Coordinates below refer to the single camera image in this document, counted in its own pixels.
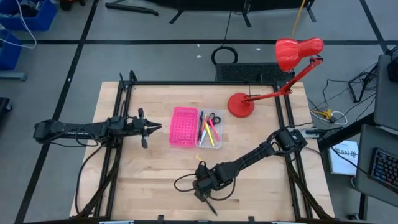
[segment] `pink basket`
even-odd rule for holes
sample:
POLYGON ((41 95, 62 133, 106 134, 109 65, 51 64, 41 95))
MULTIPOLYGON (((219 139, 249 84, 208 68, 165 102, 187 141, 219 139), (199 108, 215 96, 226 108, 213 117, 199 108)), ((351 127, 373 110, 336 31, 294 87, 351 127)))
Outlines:
POLYGON ((169 143, 174 146, 194 147, 198 125, 198 109, 176 107, 170 126, 169 143))

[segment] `wooden tabletop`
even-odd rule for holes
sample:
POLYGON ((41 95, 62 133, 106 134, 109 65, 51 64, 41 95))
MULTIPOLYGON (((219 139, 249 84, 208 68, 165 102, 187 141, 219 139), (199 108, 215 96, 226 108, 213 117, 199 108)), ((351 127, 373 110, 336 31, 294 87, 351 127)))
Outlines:
MULTIPOLYGON (((98 98, 94 122, 104 121, 113 113, 117 93, 117 82, 104 82, 98 98)), ((148 139, 148 149, 141 147, 140 137, 124 138, 121 164, 113 206, 113 219, 156 220, 164 215, 165 220, 248 220, 254 216, 262 220, 294 220, 292 199, 284 158, 272 156, 240 172, 236 190, 232 197, 222 202, 210 200, 218 216, 200 202, 193 192, 181 193, 174 189, 178 177, 191 174, 198 165, 196 155, 207 162, 208 167, 216 163, 233 161, 258 147, 268 135, 279 129, 275 99, 255 101, 252 115, 235 118, 227 110, 228 98, 238 92, 248 93, 248 86, 134 86, 129 109, 130 116, 137 116, 143 108, 149 121, 162 123, 163 128, 148 139), (220 149, 181 148, 169 144, 170 121, 176 106, 213 108, 223 111, 223 142, 220 149)), ((251 94, 272 92, 269 86, 252 86, 251 94)), ((287 117, 283 98, 285 123, 287 117)), ((307 99, 302 83, 296 83, 290 96, 296 124, 311 121, 307 99)), ((318 150, 315 140, 308 139, 308 147, 318 150)), ((95 149, 88 147, 85 158, 95 149)), ((105 150, 89 160, 80 180, 79 207, 92 198, 98 188, 105 150)), ((309 191, 325 209, 334 216, 330 194, 326 184, 320 156, 303 150, 302 160, 309 191)), ((192 187, 192 178, 186 178, 180 188, 192 187)), ((229 194, 231 185, 214 197, 229 194)), ((101 214, 104 214, 108 193, 104 194, 101 214)), ((298 190, 301 214, 304 206, 298 190)))

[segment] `paper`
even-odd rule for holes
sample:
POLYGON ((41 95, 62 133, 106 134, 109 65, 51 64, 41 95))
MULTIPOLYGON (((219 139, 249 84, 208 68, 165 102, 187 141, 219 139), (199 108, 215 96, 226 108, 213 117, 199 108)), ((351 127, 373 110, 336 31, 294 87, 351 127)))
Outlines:
MULTIPOLYGON (((339 155, 358 165, 358 144, 354 141, 343 141, 333 146, 339 155)), ((356 168, 349 162, 339 157, 332 149, 329 149, 330 170, 332 174, 356 175, 356 168)))

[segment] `lamp shade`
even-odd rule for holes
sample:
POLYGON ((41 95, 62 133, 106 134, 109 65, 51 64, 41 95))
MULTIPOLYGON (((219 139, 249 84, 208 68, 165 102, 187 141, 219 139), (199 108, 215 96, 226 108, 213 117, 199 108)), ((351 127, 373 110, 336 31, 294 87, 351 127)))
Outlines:
POLYGON ((275 54, 280 69, 288 72, 296 67, 302 58, 319 54, 323 50, 323 41, 318 37, 298 42, 282 38, 276 42, 275 54))

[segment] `lamp base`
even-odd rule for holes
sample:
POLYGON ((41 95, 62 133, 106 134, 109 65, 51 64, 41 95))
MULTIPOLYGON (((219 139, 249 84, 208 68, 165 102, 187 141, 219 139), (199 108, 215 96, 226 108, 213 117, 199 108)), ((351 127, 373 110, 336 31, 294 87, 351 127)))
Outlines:
POLYGON ((243 101, 248 97, 245 93, 235 93, 228 100, 229 112, 238 118, 249 116, 254 110, 253 101, 243 101))

